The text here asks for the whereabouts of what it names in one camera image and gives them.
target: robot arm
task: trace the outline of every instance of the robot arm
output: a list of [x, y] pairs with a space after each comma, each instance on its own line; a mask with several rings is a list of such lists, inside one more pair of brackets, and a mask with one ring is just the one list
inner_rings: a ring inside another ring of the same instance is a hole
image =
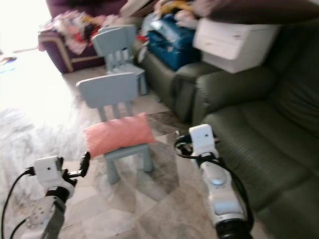
[[62, 169], [63, 158], [41, 158], [34, 163], [34, 172], [46, 195], [36, 200], [26, 231], [21, 239], [57, 239], [64, 223], [65, 203], [74, 193], [74, 177], [85, 177], [89, 168], [90, 153], [86, 152], [78, 171]]
[[[187, 156], [185, 145], [192, 142], [192, 154]], [[202, 124], [189, 129], [189, 135], [180, 137], [175, 147], [182, 157], [190, 158], [201, 170], [206, 186], [208, 208], [212, 225], [220, 239], [252, 239], [250, 230], [253, 215], [249, 208], [246, 192], [238, 193], [233, 185], [243, 190], [238, 177], [225, 166], [215, 148], [211, 126]]]

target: clothes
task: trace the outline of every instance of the clothes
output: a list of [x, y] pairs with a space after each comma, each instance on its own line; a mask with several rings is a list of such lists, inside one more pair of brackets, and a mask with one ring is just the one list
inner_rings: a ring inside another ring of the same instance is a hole
[[80, 55], [92, 44], [91, 38], [98, 29], [111, 25], [117, 18], [116, 15], [91, 17], [85, 12], [67, 11], [41, 26], [40, 32], [57, 31], [64, 36], [65, 45]]

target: blue bag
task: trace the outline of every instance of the blue bag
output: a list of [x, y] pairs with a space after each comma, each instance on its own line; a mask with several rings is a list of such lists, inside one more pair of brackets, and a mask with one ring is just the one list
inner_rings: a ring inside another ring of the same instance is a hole
[[179, 27], [168, 19], [151, 23], [148, 49], [174, 71], [192, 62], [200, 61], [200, 51], [193, 48], [194, 30]]

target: chair seat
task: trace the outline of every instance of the chair seat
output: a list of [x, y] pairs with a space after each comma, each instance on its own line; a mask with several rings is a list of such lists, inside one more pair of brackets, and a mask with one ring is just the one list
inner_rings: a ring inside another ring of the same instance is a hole
[[128, 73], [132, 72], [137, 77], [140, 77], [144, 74], [144, 69], [137, 67], [133, 64], [127, 63], [125, 65], [121, 65], [119, 67], [116, 67], [112, 69], [111, 71], [108, 71], [107, 74], [119, 74], [119, 73]]

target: chair leg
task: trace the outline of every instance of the chair leg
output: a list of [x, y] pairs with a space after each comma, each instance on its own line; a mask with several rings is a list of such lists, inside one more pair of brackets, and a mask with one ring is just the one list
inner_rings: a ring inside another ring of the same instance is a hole
[[145, 172], [151, 172], [154, 168], [153, 162], [151, 160], [151, 156], [150, 156], [150, 149], [147, 148], [144, 152], [143, 152], [143, 166], [144, 166], [144, 171]]
[[107, 176], [108, 181], [111, 184], [115, 184], [120, 180], [118, 171], [116, 170], [115, 164], [113, 160], [106, 160], [106, 166], [107, 166]]
[[142, 76], [140, 76], [139, 78], [139, 85], [140, 85], [140, 95], [147, 95], [148, 93], [148, 87], [146, 84], [146, 79], [145, 79], [145, 75], [143, 74]]

